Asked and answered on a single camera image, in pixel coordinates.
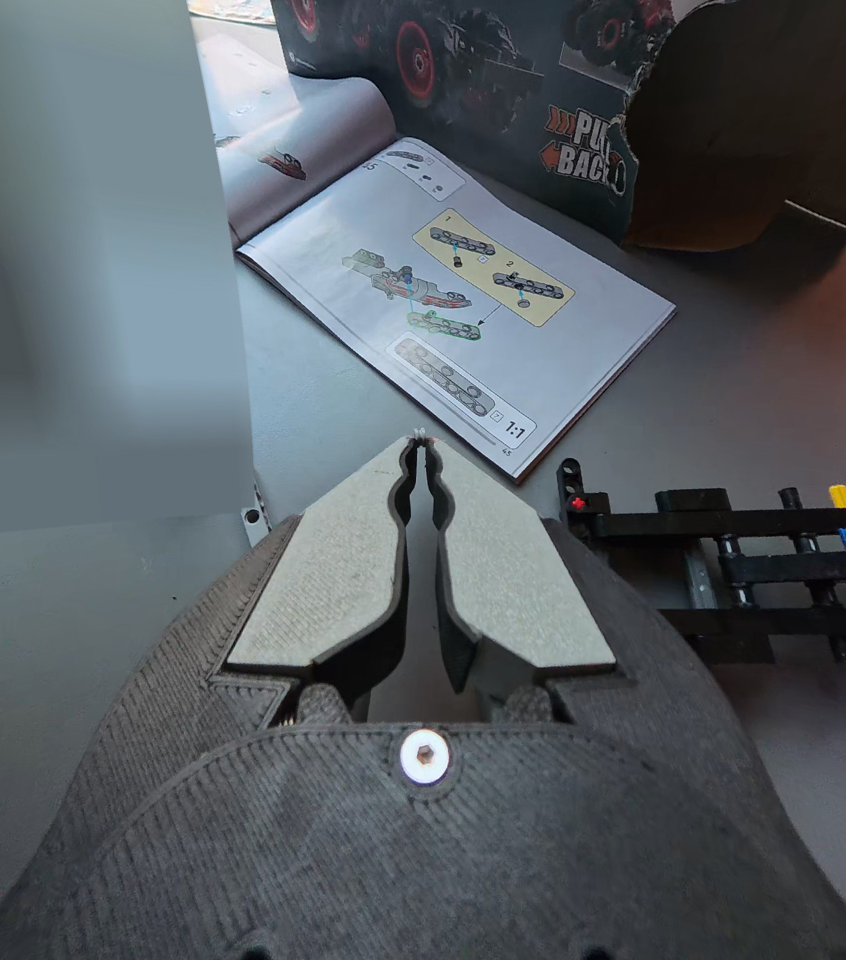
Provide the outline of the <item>black lego chassis assembly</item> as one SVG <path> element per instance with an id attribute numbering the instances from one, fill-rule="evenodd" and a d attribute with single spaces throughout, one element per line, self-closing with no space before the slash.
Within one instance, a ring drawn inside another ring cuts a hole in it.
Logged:
<path id="1" fill-rule="evenodd" d="M 655 512 L 611 510 L 585 489 L 573 458 L 557 470 L 569 532 L 621 573 L 682 575 L 688 600 L 660 613 L 709 666 L 771 665 L 774 637 L 825 637 L 846 664 L 846 486 L 807 508 L 790 486 L 781 507 L 732 509 L 722 487 L 658 491 Z"/>

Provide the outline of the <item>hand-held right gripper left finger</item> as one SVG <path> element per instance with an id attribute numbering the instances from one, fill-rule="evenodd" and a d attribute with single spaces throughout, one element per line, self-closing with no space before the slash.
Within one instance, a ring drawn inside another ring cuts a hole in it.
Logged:
<path id="1" fill-rule="evenodd" d="M 265 724 L 321 684 L 362 707 L 402 660 L 419 446 L 398 438 L 258 543 L 273 553 L 224 642 L 224 681 L 275 694 Z"/>

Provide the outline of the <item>dark lego set box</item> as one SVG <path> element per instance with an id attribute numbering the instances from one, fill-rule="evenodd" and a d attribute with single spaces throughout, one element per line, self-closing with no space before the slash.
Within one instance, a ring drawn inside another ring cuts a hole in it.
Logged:
<path id="1" fill-rule="evenodd" d="M 791 202 L 846 227 L 846 1 L 282 1 L 290 73 L 617 244 L 718 252 Z"/>

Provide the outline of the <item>light grey lego piece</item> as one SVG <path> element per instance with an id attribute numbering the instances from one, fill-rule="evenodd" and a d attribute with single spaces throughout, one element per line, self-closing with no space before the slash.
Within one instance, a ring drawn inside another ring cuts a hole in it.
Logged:
<path id="1" fill-rule="evenodd" d="M 241 511 L 241 520 L 251 549 L 260 544 L 273 529 L 256 476 L 253 481 L 253 502 Z"/>

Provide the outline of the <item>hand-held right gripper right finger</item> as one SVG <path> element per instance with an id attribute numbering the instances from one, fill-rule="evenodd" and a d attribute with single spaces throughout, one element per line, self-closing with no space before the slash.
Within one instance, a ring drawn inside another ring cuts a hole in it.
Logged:
<path id="1" fill-rule="evenodd" d="M 425 442 L 437 535 L 439 643 L 453 691 L 478 720 L 508 714 L 519 690 L 581 680 L 598 690 L 619 665 L 537 511 L 443 440 Z"/>

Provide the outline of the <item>lego instruction booklet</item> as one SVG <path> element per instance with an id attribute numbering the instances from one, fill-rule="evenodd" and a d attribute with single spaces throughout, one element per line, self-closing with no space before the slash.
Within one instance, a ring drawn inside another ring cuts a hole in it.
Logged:
<path id="1" fill-rule="evenodd" d="M 206 79 L 237 257 L 514 481 L 676 314 L 398 138 L 365 79 Z"/>

